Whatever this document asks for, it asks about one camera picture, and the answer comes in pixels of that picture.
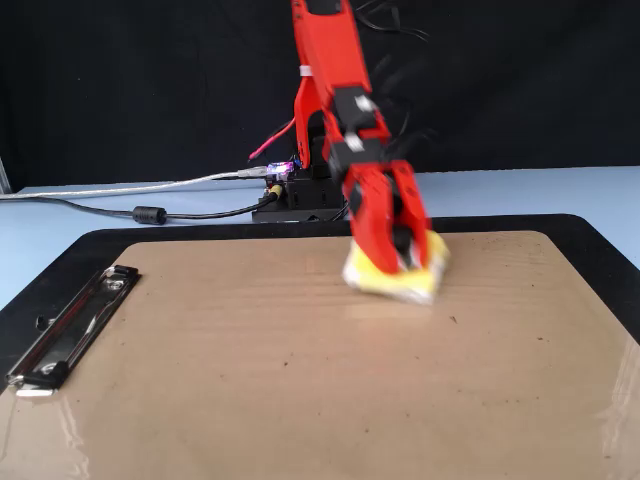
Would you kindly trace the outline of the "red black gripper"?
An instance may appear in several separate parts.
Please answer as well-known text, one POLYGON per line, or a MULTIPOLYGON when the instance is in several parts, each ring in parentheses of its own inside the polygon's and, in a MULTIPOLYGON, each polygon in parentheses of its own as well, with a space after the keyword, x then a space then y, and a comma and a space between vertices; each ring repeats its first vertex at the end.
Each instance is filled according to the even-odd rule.
POLYGON ((398 273, 399 261, 425 268, 431 223, 409 163, 390 163, 375 138, 331 143, 325 160, 347 197, 353 240, 374 266, 386 274, 398 273))

